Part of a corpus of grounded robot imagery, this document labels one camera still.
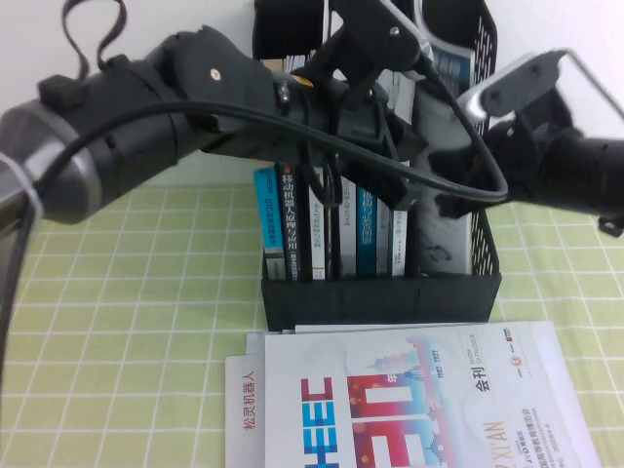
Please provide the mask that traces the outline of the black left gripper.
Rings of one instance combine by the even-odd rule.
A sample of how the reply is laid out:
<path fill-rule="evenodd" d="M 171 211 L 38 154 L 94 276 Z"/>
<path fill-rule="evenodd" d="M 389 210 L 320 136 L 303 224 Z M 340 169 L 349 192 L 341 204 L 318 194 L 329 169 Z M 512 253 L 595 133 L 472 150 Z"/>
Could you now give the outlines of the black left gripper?
<path fill-rule="evenodd" d="M 428 142 L 389 107 L 389 96 L 383 88 L 375 84 L 355 107 L 341 106 L 336 135 L 395 160 L 383 164 L 383 202 L 392 211 L 409 211 L 417 204 L 422 188 L 398 167 L 410 169 L 410 162 L 423 154 Z"/>

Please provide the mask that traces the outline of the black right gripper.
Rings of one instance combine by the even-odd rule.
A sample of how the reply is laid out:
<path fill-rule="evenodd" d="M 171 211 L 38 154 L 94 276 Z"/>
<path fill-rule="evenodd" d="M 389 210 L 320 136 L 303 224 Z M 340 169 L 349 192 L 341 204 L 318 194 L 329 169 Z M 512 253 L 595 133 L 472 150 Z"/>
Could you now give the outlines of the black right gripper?
<path fill-rule="evenodd" d="M 548 143 L 553 139 L 554 126 L 548 122 L 532 122 L 525 114 L 501 120 L 486 132 L 485 143 L 508 185 L 509 198 L 534 198 L 540 166 Z M 435 176 L 470 176 L 475 155 L 470 140 L 449 147 L 428 146 L 427 160 Z M 474 199 L 478 189 L 462 193 L 438 191 L 435 204 L 439 215 L 468 215 L 481 202 Z"/>

